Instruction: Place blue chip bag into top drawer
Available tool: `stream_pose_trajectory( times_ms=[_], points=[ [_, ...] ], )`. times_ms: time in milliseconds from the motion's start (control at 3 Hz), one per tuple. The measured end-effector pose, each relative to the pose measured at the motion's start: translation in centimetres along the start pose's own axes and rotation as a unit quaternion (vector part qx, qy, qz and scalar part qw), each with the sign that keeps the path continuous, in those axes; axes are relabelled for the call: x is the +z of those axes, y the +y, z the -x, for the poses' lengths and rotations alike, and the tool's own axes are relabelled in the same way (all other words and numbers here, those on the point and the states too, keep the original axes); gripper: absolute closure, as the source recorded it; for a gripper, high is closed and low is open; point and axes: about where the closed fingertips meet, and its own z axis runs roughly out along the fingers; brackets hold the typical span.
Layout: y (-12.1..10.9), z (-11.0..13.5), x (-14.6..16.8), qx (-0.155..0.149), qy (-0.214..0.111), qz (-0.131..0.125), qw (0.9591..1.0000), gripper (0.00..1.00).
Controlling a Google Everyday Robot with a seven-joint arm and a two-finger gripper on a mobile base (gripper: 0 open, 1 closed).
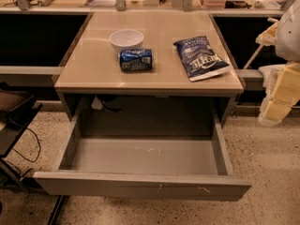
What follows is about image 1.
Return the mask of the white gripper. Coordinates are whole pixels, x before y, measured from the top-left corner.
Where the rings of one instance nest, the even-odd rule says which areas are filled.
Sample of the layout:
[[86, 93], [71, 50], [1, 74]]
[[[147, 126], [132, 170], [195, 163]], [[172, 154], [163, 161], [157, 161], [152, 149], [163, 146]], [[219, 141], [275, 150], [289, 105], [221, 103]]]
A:
[[[278, 22], [274, 22], [256, 37], [260, 45], [276, 44]], [[289, 62], [286, 65], [260, 67], [263, 75], [262, 86], [265, 98], [262, 100], [258, 121], [261, 125], [278, 125], [289, 114], [292, 107], [300, 100], [300, 64]]]

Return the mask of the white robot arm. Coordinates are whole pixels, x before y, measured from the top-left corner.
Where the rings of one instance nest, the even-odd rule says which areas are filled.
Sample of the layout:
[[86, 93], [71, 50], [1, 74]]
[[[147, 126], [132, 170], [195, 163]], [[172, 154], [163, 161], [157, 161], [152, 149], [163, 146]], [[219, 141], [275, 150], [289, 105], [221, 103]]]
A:
[[287, 61], [281, 70], [271, 70], [265, 84], [266, 97], [258, 121], [272, 127], [281, 123], [300, 100], [300, 0], [294, 0], [278, 22], [257, 36], [256, 42], [274, 45], [276, 55]]

